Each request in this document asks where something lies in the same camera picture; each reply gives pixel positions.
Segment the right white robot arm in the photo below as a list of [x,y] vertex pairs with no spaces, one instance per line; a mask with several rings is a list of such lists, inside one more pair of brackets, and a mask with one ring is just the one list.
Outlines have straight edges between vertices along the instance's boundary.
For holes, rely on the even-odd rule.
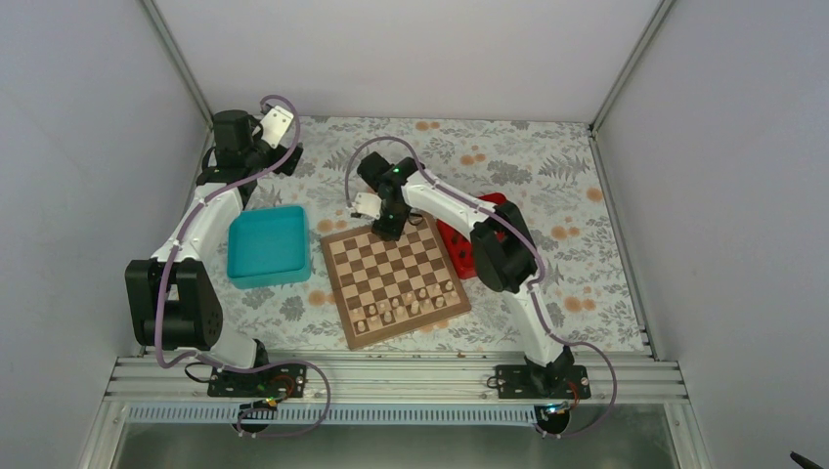
[[358,194],[354,209],[372,217],[371,230],[382,240],[399,239],[416,210],[449,225],[470,242],[478,278],[502,294],[523,338],[525,386],[543,398],[565,389],[575,359],[569,346],[553,344],[539,297],[541,262],[517,206],[459,192],[417,167],[411,157],[391,164],[372,152],[359,163],[357,173],[372,193]]

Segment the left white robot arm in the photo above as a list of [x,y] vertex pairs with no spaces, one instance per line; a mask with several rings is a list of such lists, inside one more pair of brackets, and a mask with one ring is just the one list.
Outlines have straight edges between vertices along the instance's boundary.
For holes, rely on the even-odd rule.
[[263,106],[260,116],[230,109],[212,117],[212,147],[202,159],[192,200],[170,237],[125,270],[137,342],[170,368],[186,359],[232,369],[249,396],[264,393],[272,369],[257,360],[256,340],[225,327],[206,260],[246,207],[257,182],[292,173],[302,155],[294,109]]

